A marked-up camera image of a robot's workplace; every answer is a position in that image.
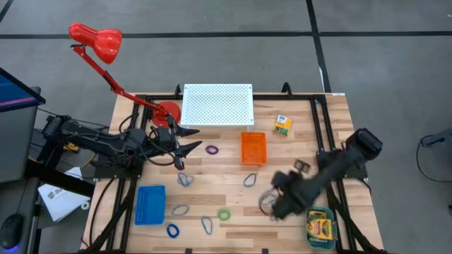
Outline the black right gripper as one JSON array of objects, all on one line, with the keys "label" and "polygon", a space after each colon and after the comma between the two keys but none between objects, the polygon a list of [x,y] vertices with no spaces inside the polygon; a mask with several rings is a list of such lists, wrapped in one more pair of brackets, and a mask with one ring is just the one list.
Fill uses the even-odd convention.
[{"label": "black right gripper", "polygon": [[301,214],[314,203],[314,182],[305,180],[301,174],[290,171],[285,174],[277,171],[271,184],[282,192],[272,204],[271,214],[276,219],[284,219],[290,214]]}]

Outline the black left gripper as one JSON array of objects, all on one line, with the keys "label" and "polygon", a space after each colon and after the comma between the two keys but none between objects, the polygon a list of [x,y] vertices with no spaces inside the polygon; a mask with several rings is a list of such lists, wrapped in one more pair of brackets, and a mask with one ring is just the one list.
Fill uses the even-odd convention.
[{"label": "black left gripper", "polygon": [[174,166],[178,170],[184,170],[182,157],[186,157],[192,150],[202,144],[202,141],[196,141],[186,145],[180,145],[179,137],[186,137],[199,133],[198,129],[182,128],[177,125],[172,115],[167,115],[167,127],[159,126],[157,128],[157,146],[174,156]]}]

